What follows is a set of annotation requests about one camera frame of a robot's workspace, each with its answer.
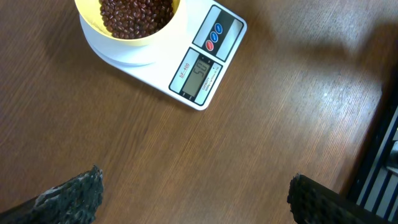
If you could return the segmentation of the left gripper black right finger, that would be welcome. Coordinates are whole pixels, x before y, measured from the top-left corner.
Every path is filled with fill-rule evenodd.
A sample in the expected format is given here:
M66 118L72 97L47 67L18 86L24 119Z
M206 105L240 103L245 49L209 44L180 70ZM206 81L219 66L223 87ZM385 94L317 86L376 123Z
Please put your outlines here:
M302 174L290 181L287 203L298 224L388 224Z

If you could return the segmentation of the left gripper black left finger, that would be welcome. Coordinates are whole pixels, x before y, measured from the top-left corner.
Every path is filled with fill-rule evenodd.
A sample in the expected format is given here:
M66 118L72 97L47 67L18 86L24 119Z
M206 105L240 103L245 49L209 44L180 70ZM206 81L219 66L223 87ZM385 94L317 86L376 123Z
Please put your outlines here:
M103 171L91 170L1 213L5 223L93 223L102 204Z

